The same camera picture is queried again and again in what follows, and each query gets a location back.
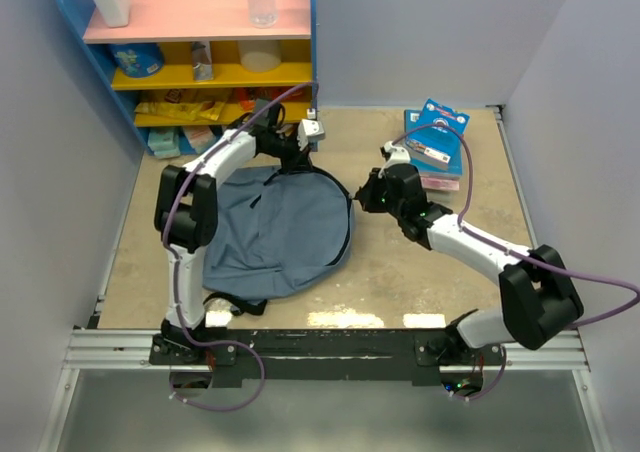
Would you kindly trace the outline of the blue grey backpack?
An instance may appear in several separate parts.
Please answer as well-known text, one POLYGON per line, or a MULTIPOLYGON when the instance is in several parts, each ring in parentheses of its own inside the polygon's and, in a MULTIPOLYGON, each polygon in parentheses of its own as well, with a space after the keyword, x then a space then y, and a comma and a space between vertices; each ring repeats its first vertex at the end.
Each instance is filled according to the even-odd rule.
POLYGON ((217 200, 218 226, 205 255, 203 286, 244 308, 305 291, 350 258, 352 199, 320 168, 241 168, 220 186, 217 200))

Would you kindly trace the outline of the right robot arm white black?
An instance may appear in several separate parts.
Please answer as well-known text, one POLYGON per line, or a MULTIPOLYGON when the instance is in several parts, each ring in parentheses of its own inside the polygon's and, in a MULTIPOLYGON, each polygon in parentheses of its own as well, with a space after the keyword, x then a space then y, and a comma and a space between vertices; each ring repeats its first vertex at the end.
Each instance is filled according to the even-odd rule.
POLYGON ((481 348, 504 343, 537 350, 583 316, 554 248, 517 246, 466 224, 428 199, 414 166, 372 169, 355 198, 366 212, 391 215, 410 241, 459 260, 498 286, 498 307, 458 317, 426 344, 436 360, 466 365, 481 348))

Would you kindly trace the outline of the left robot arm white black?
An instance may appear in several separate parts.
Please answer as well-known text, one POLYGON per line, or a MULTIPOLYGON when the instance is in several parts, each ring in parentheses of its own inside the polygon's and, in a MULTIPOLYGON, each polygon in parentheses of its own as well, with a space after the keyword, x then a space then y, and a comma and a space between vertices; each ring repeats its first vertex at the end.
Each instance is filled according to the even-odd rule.
POLYGON ((169 263, 169 306, 152 352, 196 364, 223 340, 206 326, 202 297, 206 249, 218 228, 218 189, 254 157, 274 157, 286 170, 311 168, 310 144, 324 135, 319 120, 304 119, 286 134, 267 113, 249 114, 184 166, 160 176, 154 227, 169 263))

